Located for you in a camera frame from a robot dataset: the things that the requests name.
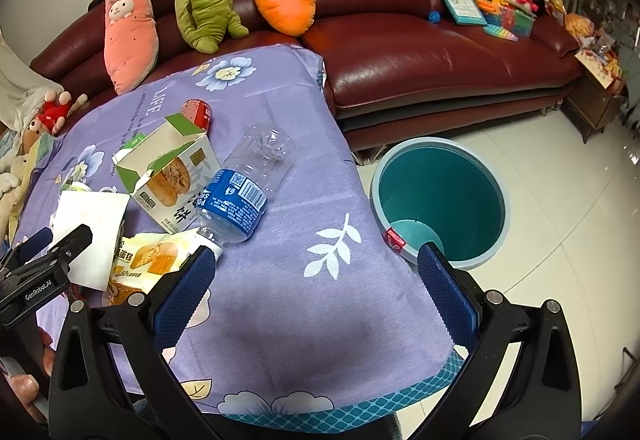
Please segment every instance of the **blue gripper pad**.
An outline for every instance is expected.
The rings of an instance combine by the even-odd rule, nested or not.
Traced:
[[[201,246],[191,259],[193,262],[187,260],[182,267],[187,267],[185,272],[154,315],[153,345],[156,352],[175,346],[216,276],[216,256],[209,248]]]
[[[469,351],[478,341],[478,314],[427,244],[418,251],[418,275],[436,305],[451,339]]]

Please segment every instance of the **picture frame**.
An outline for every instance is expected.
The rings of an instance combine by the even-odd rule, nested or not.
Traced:
[[[486,26],[487,22],[474,0],[443,0],[459,25]]]

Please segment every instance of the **white tile floor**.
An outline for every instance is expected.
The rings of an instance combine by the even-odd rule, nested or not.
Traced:
[[[628,367],[622,348],[640,354],[640,141],[613,123],[584,145],[559,111],[455,140],[493,166],[512,206],[504,246],[472,275],[514,303],[560,302],[590,420]],[[375,166],[358,168],[367,192]],[[516,354],[511,345],[476,420],[495,409]],[[398,413],[405,438],[443,393]]]

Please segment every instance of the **trash bin rim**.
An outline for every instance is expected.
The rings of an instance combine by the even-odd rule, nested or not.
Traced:
[[[500,193],[500,197],[502,199],[502,211],[504,213],[504,219],[502,222],[502,230],[498,235],[498,238],[492,244],[492,246],[486,250],[484,253],[472,257],[470,259],[466,259],[465,261],[451,261],[451,266],[460,270],[471,270],[480,266],[483,263],[486,263],[489,259],[491,259],[498,249],[504,243],[504,240],[507,237],[507,233],[509,232],[509,226],[511,223],[511,206],[509,203],[509,197],[507,194],[507,190],[504,187],[499,176],[496,172],[485,163],[476,153],[474,153],[471,149],[464,147],[463,145],[458,144],[457,142],[453,142],[452,140],[447,140],[444,138],[437,138],[433,136],[424,136],[419,138],[412,138],[410,140],[406,140],[398,145],[392,147],[385,153],[382,157],[378,166],[376,167],[376,171],[373,174],[373,178],[371,180],[371,185],[369,187],[369,198],[370,203],[372,205],[372,209],[374,215],[376,216],[376,221],[378,223],[378,227],[380,228],[380,232],[382,235],[386,234],[386,231],[391,226],[389,220],[386,219],[384,212],[382,211],[382,204],[380,203],[380,193],[378,188],[374,188],[375,186],[380,185],[380,178],[384,173],[386,166],[391,160],[397,158],[399,155],[413,150],[418,149],[420,147],[439,147],[442,149],[447,149],[449,151],[453,151],[458,153],[465,158],[468,158],[476,166],[478,166],[482,172],[484,172],[487,179],[492,182],[496,192]],[[418,251],[415,250],[414,247],[409,244],[402,247],[400,250],[400,255],[404,257],[407,261],[413,264],[417,264],[418,261]]]

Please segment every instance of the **blue bottle label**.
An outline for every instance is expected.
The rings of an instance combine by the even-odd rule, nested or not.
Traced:
[[[246,176],[220,169],[205,187],[196,208],[217,214],[249,237],[264,212],[267,196]]]

